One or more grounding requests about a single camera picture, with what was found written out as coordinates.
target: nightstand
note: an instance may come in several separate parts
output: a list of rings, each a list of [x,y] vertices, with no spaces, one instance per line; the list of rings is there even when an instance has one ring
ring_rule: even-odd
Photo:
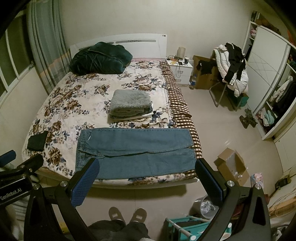
[[[185,65],[184,60],[181,61],[183,63],[183,65],[181,66],[178,64],[178,62],[175,64],[171,64],[171,60],[166,60],[166,62],[169,64],[177,84],[180,86],[187,86],[189,84],[189,79],[193,69],[192,65],[190,63]]]

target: flower pattern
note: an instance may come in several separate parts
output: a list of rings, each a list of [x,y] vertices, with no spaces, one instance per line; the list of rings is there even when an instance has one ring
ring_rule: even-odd
[[[116,89],[147,91],[154,106],[152,116],[114,122],[108,114]],[[69,178],[75,173],[76,146],[83,129],[176,127],[167,95],[166,81],[161,74],[159,61],[131,62],[124,73],[114,75],[77,76],[70,72],[58,83],[38,111],[24,143],[22,158],[25,161],[40,153],[44,158],[44,167]],[[44,150],[29,151],[27,149],[29,137],[43,131],[48,131]],[[184,174],[180,174],[180,176],[165,175],[125,180],[96,180],[96,182],[144,185],[170,182],[184,177]]]

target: gray curtain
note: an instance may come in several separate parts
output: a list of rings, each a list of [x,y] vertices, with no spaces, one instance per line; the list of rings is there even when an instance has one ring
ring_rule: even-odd
[[[27,6],[30,45],[48,93],[68,73],[70,53],[61,27],[59,0],[32,0]]]

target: white down jacket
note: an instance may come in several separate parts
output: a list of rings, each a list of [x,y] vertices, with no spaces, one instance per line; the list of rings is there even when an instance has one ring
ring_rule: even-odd
[[[269,98],[269,102],[272,102],[274,100],[278,102],[291,81],[293,81],[293,77],[289,75],[286,82],[283,83],[282,86],[276,92],[274,92],[273,95]]]
[[[227,51],[227,48],[222,44],[219,45],[219,47],[215,48],[214,52],[216,55],[218,70],[223,78],[223,82],[226,83],[226,81],[224,81],[224,77],[226,76],[230,66],[230,62],[228,60],[229,53]],[[236,79],[234,85],[227,84],[227,87],[233,90],[234,95],[238,97],[241,93],[248,93],[248,81],[249,78],[247,75],[247,71],[244,69],[242,71],[241,79]]]

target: water bottle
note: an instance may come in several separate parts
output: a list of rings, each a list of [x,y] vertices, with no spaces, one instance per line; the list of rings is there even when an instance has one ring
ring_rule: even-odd
[[[193,76],[193,78],[191,79],[191,82],[190,82],[189,88],[190,88],[191,90],[193,90],[195,84],[196,84],[196,74],[195,74],[195,75]]]

